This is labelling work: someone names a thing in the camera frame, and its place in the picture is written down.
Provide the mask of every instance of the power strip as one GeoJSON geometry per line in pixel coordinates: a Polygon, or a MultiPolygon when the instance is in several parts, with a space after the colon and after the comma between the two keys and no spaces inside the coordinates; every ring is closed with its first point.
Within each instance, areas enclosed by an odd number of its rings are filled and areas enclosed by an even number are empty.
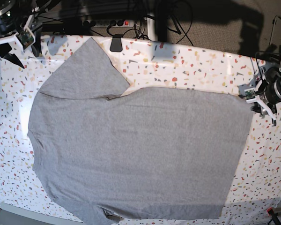
{"type": "MultiPolygon", "coordinates": [[[[111,20],[95,20],[96,24],[95,26],[93,27],[108,27],[109,24],[110,24],[110,21],[111,20]]],[[[118,26],[118,25],[115,25],[114,27],[133,27],[134,26],[134,21],[133,20],[124,20],[124,23],[122,26],[118,26]]]]}

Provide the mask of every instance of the t-shirt sleeve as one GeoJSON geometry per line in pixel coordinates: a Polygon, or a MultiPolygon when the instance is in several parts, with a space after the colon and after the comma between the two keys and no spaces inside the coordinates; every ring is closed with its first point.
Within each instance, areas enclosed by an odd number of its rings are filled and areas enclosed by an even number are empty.
{"type": "Polygon", "coordinates": [[[118,97],[129,83],[111,64],[103,49],[87,40],[43,84],[40,92],[56,98],[118,97]]]}
{"type": "Polygon", "coordinates": [[[120,222],[120,217],[107,215],[103,208],[72,199],[55,199],[66,210],[73,213],[87,225],[111,225],[120,222]]]}

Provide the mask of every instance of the table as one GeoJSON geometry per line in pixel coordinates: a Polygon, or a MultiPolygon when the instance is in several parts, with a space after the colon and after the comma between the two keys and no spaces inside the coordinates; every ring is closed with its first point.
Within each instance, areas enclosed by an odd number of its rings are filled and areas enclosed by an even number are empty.
{"type": "MultiPolygon", "coordinates": [[[[32,170],[34,152],[27,137],[37,90],[82,44],[93,38],[130,83],[123,95],[157,86],[238,95],[238,85],[257,74],[253,58],[226,52],[146,40],[122,39],[123,51],[110,52],[110,37],[43,36],[43,56],[35,58],[11,43],[25,69],[0,59],[0,202],[46,215],[80,221],[52,202],[32,170]]],[[[257,224],[281,199],[281,104],[277,126],[255,114],[225,206],[219,219],[129,220],[138,224],[257,224]]]]}

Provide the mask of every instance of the gray t-shirt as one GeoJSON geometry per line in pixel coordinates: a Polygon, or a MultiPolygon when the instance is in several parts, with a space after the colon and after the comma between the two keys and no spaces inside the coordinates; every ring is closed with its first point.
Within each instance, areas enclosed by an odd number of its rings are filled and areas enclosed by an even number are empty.
{"type": "Polygon", "coordinates": [[[33,169],[88,225],[217,218],[249,133],[237,97],[129,84],[92,40],[41,87],[29,121],[33,169]]]}

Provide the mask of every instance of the floor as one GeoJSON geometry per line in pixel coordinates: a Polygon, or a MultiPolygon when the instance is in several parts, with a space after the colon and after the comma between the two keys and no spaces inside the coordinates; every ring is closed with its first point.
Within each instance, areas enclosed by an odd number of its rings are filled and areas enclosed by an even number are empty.
{"type": "MultiPolygon", "coordinates": [[[[62,1],[53,10],[68,7],[73,4],[71,0],[62,1]]],[[[80,4],[87,5],[93,1],[80,0],[80,4]]],[[[191,24],[191,10],[193,22],[188,36],[196,47],[214,49],[223,52],[238,53],[254,57],[257,51],[267,51],[275,16],[281,16],[281,0],[178,0],[173,8],[183,29],[188,30],[191,24]]],[[[168,26],[174,29],[173,22],[168,21],[168,26]]],[[[108,36],[106,28],[94,28],[94,31],[108,36]]],[[[124,33],[125,28],[111,28],[111,33],[124,33]]],[[[133,38],[134,32],[129,32],[125,37],[133,38]]],[[[179,35],[168,31],[168,42],[176,43],[183,34],[179,35]]],[[[179,42],[191,45],[185,37],[179,42]]],[[[278,51],[281,45],[281,22],[275,26],[273,43],[278,51]]]]}

